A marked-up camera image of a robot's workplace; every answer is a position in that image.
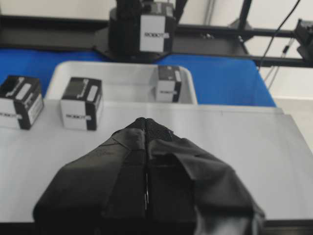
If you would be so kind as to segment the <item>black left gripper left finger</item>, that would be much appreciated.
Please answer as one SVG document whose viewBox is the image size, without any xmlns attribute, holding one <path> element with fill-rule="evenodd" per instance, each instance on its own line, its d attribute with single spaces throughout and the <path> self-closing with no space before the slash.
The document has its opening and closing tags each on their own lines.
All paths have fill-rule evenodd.
<svg viewBox="0 0 313 235">
<path fill-rule="evenodd" d="M 145 118 L 56 173 L 35 205 L 40 235 L 140 235 L 146 218 Z"/>
</svg>

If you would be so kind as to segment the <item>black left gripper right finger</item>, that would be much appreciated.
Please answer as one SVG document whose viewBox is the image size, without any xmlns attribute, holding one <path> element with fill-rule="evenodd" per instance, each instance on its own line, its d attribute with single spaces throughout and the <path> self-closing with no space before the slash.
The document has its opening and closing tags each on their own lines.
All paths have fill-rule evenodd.
<svg viewBox="0 0 313 235">
<path fill-rule="evenodd" d="M 146 141 L 151 234 L 263 232 L 264 212 L 229 164 L 150 118 Z"/>
</svg>

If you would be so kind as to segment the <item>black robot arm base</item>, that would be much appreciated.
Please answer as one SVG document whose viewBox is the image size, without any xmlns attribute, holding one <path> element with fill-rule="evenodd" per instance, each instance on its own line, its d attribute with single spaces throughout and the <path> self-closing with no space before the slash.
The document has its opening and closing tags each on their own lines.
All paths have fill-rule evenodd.
<svg viewBox="0 0 313 235">
<path fill-rule="evenodd" d="M 154 0 L 118 0 L 94 49 L 116 62 L 152 63 L 173 51 L 175 7 Z"/>
</svg>

